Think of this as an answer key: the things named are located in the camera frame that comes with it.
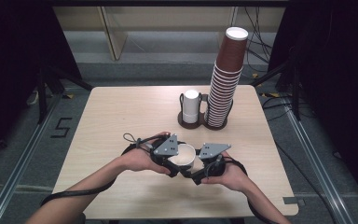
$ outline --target gray floor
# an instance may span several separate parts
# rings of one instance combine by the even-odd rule
[[[68,41],[78,62],[83,78],[95,86],[136,86],[136,85],[199,85],[210,84],[213,62],[218,51],[215,33],[131,33],[119,61],[110,59],[103,33],[67,33]],[[265,34],[265,41],[273,44],[274,34]],[[263,51],[253,48],[262,54]],[[253,74],[262,76],[267,64],[249,56],[244,62],[240,84],[248,84]],[[276,92],[275,77],[256,88],[259,93]],[[58,173],[76,126],[80,120],[89,92],[79,89],[70,82],[63,82],[72,99],[62,98],[55,107],[43,135],[36,146],[28,166],[12,195],[0,223],[23,223],[40,201],[49,195],[55,185]],[[260,96],[260,103],[268,97]],[[312,144],[317,150],[327,173],[348,206],[354,223],[358,223],[358,186],[347,167],[332,155],[335,150],[317,117],[305,100],[301,100],[301,123],[306,128]],[[268,105],[279,104],[279,99]],[[306,174],[316,189],[325,197],[321,184],[315,175],[308,157],[282,106],[265,110],[266,119],[274,139],[289,154]],[[62,122],[70,130],[64,138],[51,138],[62,134],[55,127],[60,118],[71,118]],[[7,147],[0,149],[0,191],[26,148],[38,120],[37,105],[24,109],[21,117],[7,136]],[[299,213],[289,217],[294,223],[333,223],[321,198],[305,180],[296,167],[281,153],[282,162],[293,191],[300,204]],[[218,223],[221,220],[203,220],[204,223]],[[261,223],[253,217],[246,217],[246,223]],[[88,220],[87,223],[102,223]]]

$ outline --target white paper cup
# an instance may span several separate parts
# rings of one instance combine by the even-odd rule
[[[186,91],[183,96],[183,116],[186,123],[195,123],[199,117],[200,93],[196,90]]]
[[[178,152],[177,156],[169,157],[168,160],[178,166],[190,166],[189,169],[193,168],[194,160],[196,159],[196,149],[189,144],[179,144]]]
[[[220,79],[220,77],[214,76],[211,82],[225,88],[235,88],[237,87],[239,80],[236,80],[235,82],[232,83],[226,83],[224,80]]]
[[[224,123],[225,123],[224,121],[221,121],[221,122],[213,122],[213,121],[210,121],[210,120],[208,121],[209,126],[216,127],[216,128],[222,127],[222,125]]]
[[[199,115],[187,115],[183,113],[182,120],[186,123],[195,123],[199,120]]]
[[[242,41],[248,38],[248,32],[240,27],[229,27],[226,36],[232,40]]]
[[[213,98],[214,100],[221,100],[221,101],[230,101],[232,99],[232,97],[234,96],[234,91],[232,93],[228,93],[228,94],[222,94],[220,92],[218,92],[217,90],[211,89],[210,95],[211,98]]]
[[[233,87],[224,87],[222,85],[219,85],[217,82],[213,82],[212,87],[214,90],[221,91],[222,93],[226,94],[226,93],[234,92],[235,89],[237,88],[237,85],[235,85]]]
[[[228,114],[229,108],[225,111],[213,111],[213,109],[210,111],[210,115],[214,117],[215,119],[221,119],[225,118]]]
[[[225,116],[209,116],[209,118],[214,122],[223,122],[225,121],[227,115]]]
[[[225,82],[228,85],[234,84],[234,83],[238,83],[238,81],[240,80],[240,76],[237,76],[235,78],[226,78],[223,77],[222,75],[219,75],[216,71],[213,71],[213,78],[218,79],[219,81]]]
[[[238,82],[233,83],[233,84],[224,84],[221,81],[217,80],[217,78],[213,78],[212,82],[211,82],[211,86],[215,86],[217,88],[219,88],[219,90],[235,90],[237,88]]]
[[[224,71],[222,71],[221,69],[219,69],[216,66],[213,68],[213,72],[215,74],[217,74],[218,76],[224,78],[225,80],[229,81],[229,80],[235,80],[235,79],[241,77],[242,70],[240,70],[240,72],[230,74],[230,77],[228,75],[226,75],[224,73]]]
[[[216,125],[218,125],[218,124],[221,124],[221,123],[223,123],[225,121],[225,119],[215,119],[215,118],[213,118],[213,117],[208,117],[208,124],[216,124]]]
[[[214,99],[208,99],[208,103],[214,108],[222,110],[223,108],[230,107],[232,100],[229,101],[219,101]]]
[[[242,71],[242,68],[243,68],[243,67],[241,67],[241,69],[238,70],[238,71],[236,71],[236,72],[228,72],[228,71],[225,71],[225,70],[223,70],[223,69],[220,69],[220,68],[217,66],[216,62],[214,62],[214,67],[216,68],[217,71],[219,71],[219,72],[221,72],[221,73],[223,73],[223,74],[226,73],[226,74],[232,75],[232,76],[239,75],[239,74],[241,73],[241,71]]]
[[[214,83],[212,83],[211,85],[211,91],[217,93],[217,95],[220,95],[222,97],[228,97],[234,95],[235,89],[237,89],[237,87],[231,88],[230,90],[225,90],[222,89],[221,87],[216,86]]]

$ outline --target wire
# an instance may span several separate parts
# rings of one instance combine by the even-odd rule
[[[133,137],[132,134],[130,134],[130,133],[124,133],[124,134],[123,134],[123,138],[124,138],[125,140],[127,140],[127,141],[129,141],[129,142],[135,144],[135,148],[143,149],[143,150],[146,151],[146,152],[150,152],[150,149],[151,149],[151,148],[144,148],[143,146],[141,146],[141,144],[146,143],[146,142],[148,142],[148,141],[150,141],[150,140],[153,140],[153,139],[164,139],[164,138],[166,138],[167,136],[168,136],[168,135],[155,135],[155,136],[148,137],[148,138],[146,138],[146,139],[138,138],[137,140],[135,140],[135,138]],[[123,154],[127,153],[129,150],[127,150],[127,149],[124,150]]]
[[[272,118],[272,119],[268,119],[267,121],[272,121],[272,120],[275,120],[275,119],[281,118],[281,117],[283,117],[283,115],[287,114],[290,110],[287,110],[286,112],[284,112],[283,114],[281,114],[281,115],[280,115],[280,116],[278,116],[278,117],[275,117],[275,118]]]
[[[267,57],[266,61],[269,62],[270,53],[269,53],[268,48],[271,49],[271,46],[267,45],[267,44],[263,41],[263,39],[262,39],[262,37],[261,37],[260,25],[259,25],[259,23],[258,23],[260,7],[256,7],[256,8],[255,8],[255,22],[253,21],[252,17],[250,16],[250,14],[249,14],[249,12],[248,12],[248,10],[247,10],[247,7],[245,7],[244,9],[245,9],[246,15],[248,16],[249,21],[251,22],[252,27],[253,27],[253,29],[254,29],[254,31],[253,31],[253,33],[252,33],[252,36],[251,36],[251,38],[250,38],[250,41],[249,41],[248,49],[251,47],[252,43],[256,43],[256,44],[258,44],[258,45],[261,45],[262,50],[263,50],[264,54],[265,54],[266,57]],[[260,41],[259,43],[255,42],[255,41],[253,40],[254,36],[256,36],[256,37],[258,38],[258,40]],[[250,65],[250,63],[249,63],[249,51],[247,51],[247,63],[249,64],[249,66],[250,66],[252,69],[254,69],[254,68]]]
[[[253,41],[254,35],[255,35],[255,32],[252,33],[252,36],[251,36],[249,45],[248,45],[248,47],[247,47],[248,50],[246,50],[246,62],[248,63],[248,66],[249,66],[250,68],[252,68],[252,69],[253,69],[254,71],[256,71],[256,72],[267,72],[267,70],[261,71],[261,70],[258,70],[258,69],[256,69],[256,68],[253,68],[253,67],[251,66],[251,63],[249,62],[249,53],[253,53],[254,56],[257,55],[256,57],[259,58],[259,59],[260,59],[260,58],[263,58],[263,57],[261,57],[260,55],[258,55],[257,53],[255,53],[254,51],[250,51],[250,50],[249,50],[250,47],[251,47],[251,45],[252,45],[252,43],[254,42],[254,41]]]
[[[252,51],[249,48],[246,48],[247,52],[253,54],[256,58],[260,59],[261,61],[263,61],[264,63],[269,63],[269,61],[267,61],[265,58],[261,57],[260,55],[258,55],[256,52]]]
[[[291,106],[293,105],[292,103],[282,103],[282,104],[277,104],[277,105],[270,105],[270,106],[266,106],[264,107],[264,109],[271,109],[274,107],[279,107],[279,106]]]
[[[46,197],[40,203],[40,206],[43,206],[45,203],[48,203],[51,200],[55,200],[55,199],[59,199],[59,198],[98,194],[98,193],[101,193],[102,191],[109,189],[115,183],[115,181],[116,181],[116,179],[113,179],[109,183],[107,183],[101,187],[95,188],[95,189],[68,190],[68,191],[62,191],[62,192],[50,194],[48,197]]]
[[[305,180],[310,184],[310,187],[315,191],[315,193],[319,196],[319,198],[321,198],[322,202],[324,203],[324,206],[327,208],[327,211],[328,211],[331,219],[333,220],[333,223],[337,223],[336,219],[335,219],[335,217],[333,215],[333,211],[331,210],[330,206],[328,205],[327,201],[324,199],[322,194],[319,192],[319,190],[316,189],[316,187],[312,184],[310,179],[300,169],[300,167],[295,162],[295,160],[291,156],[289,156],[289,154],[285,150],[283,150],[283,148],[278,144],[277,141],[274,140],[274,142],[275,142],[275,145],[278,147],[278,149],[287,157],[287,159],[297,168],[297,170],[301,173],[301,175],[305,178]]]
[[[278,97],[271,97],[271,98],[269,98],[269,99],[267,99],[267,101],[266,102],[264,102],[262,105],[261,105],[261,108],[263,108],[264,109],[264,106],[269,102],[269,101],[271,101],[271,100],[275,100],[275,99],[282,99],[282,98],[290,98],[290,97],[292,97],[291,95],[289,95],[289,96],[278,96]]]

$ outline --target black cable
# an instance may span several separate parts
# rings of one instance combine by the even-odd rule
[[[298,103],[299,105],[307,105],[307,103]],[[289,106],[292,105],[292,103],[281,103],[281,104],[277,104],[277,105],[269,105],[269,106],[265,106],[263,109],[271,109],[274,107],[279,107],[279,106]]]
[[[300,167],[298,166],[298,164],[295,162],[295,160],[289,156],[289,154],[287,154],[287,152],[285,150],[283,150],[283,148],[278,144],[277,141],[275,141],[275,145],[278,147],[278,149],[287,157],[287,159],[297,168],[297,170],[301,173],[301,175],[305,178],[305,180],[310,184],[310,186],[312,187],[312,189],[315,191],[315,193],[321,198],[322,202],[324,203],[324,206],[327,208],[327,211],[330,215],[330,217],[333,220],[333,223],[337,223],[336,222],[336,218],[334,217],[333,211],[331,211],[330,206],[328,205],[327,201],[324,199],[324,197],[322,196],[322,194],[319,192],[319,190],[316,189],[316,187],[312,184],[312,182],[310,181],[310,179],[305,175],[305,173],[300,169]]]
[[[249,15],[249,12],[248,12],[248,10],[247,10],[246,7],[245,7],[245,12],[246,12],[246,14],[247,14],[247,16],[248,16],[248,18],[249,18],[249,20],[250,20],[250,22],[251,22],[253,28],[254,28],[254,31],[253,31],[253,33],[252,33],[252,36],[251,36],[251,38],[249,39],[248,49],[251,47],[252,43],[259,44],[259,45],[261,45],[262,50],[264,51],[264,53],[266,54],[266,57],[267,57],[267,53],[269,53],[268,51],[267,51],[267,53],[266,53],[266,49],[267,49],[266,45],[267,45],[267,44],[265,44],[265,43],[263,42],[263,39],[261,38],[261,34],[259,33],[259,30],[260,30],[260,29],[256,27],[256,26],[258,25],[258,9],[256,9],[256,25],[254,24],[254,21],[252,20],[251,16]],[[255,35],[256,35],[256,37],[259,39],[260,43],[254,42],[253,38],[254,38]],[[247,50],[247,51],[246,51],[246,61],[247,61],[248,65],[249,65],[249,67],[250,67],[251,69],[253,69],[254,71],[256,71],[256,72],[267,72],[267,71],[261,71],[261,70],[255,69],[254,67],[251,66],[251,64],[249,63],[249,53],[254,54],[254,56],[256,56],[258,59],[261,59],[261,58],[262,58],[262,61],[265,62],[265,63],[269,63],[269,58],[267,57],[267,59],[264,59],[263,57],[261,57],[260,55],[256,54],[256,53],[253,52],[253,51],[250,51],[250,50]]]
[[[286,112],[284,112],[283,114],[281,114],[281,115],[280,115],[280,116],[278,116],[278,117],[275,117],[275,118],[272,118],[272,119],[268,119],[267,121],[272,121],[272,120],[275,120],[275,119],[281,118],[281,117],[283,117],[285,114],[287,114],[290,110],[287,110]]]
[[[167,135],[155,135],[146,139],[141,139],[138,138],[137,140],[135,140],[135,138],[133,137],[132,134],[130,133],[124,133],[123,134],[123,138],[126,139],[129,142],[132,142],[133,144],[129,145],[121,155],[126,154],[127,152],[133,150],[134,148],[141,148],[145,151],[148,152],[148,150],[146,150],[145,148],[141,147],[140,144],[143,144],[147,141],[153,140],[153,139],[163,139],[167,137]],[[83,189],[83,190],[67,190],[67,191],[62,191],[62,192],[58,192],[58,193],[54,193],[54,194],[50,194],[48,197],[46,197],[42,202],[41,202],[41,206],[43,206],[45,203],[48,203],[51,200],[54,199],[59,199],[59,198],[64,198],[64,197],[75,197],[75,196],[86,196],[86,195],[92,195],[92,194],[98,194],[101,193],[107,189],[109,189],[110,187],[112,187],[112,185],[115,183],[116,179],[113,179],[112,181],[110,181],[109,183],[95,188],[95,189]]]
[[[282,98],[291,98],[293,96],[291,95],[288,95],[288,96],[277,96],[277,97],[271,97],[269,99],[267,99],[267,101],[265,101],[262,105],[261,105],[261,108],[264,109],[264,106],[271,100],[275,100],[275,99],[282,99]]]

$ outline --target wooden table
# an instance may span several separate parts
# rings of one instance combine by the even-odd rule
[[[249,176],[287,216],[298,212],[282,161],[264,112],[252,86],[238,86],[226,128],[194,130],[177,122],[179,95],[210,86],[101,87],[89,96],[54,192],[62,191],[93,173],[129,145],[124,133],[146,138],[169,131],[195,148],[206,143],[227,143],[227,152],[246,167]],[[195,169],[201,167],[196,160]],[[252,216],[243,194],[220,185],[196,186],[191,179],[169,178],[151,171],[121,174],[85,211],[89,219],[202,218]]]

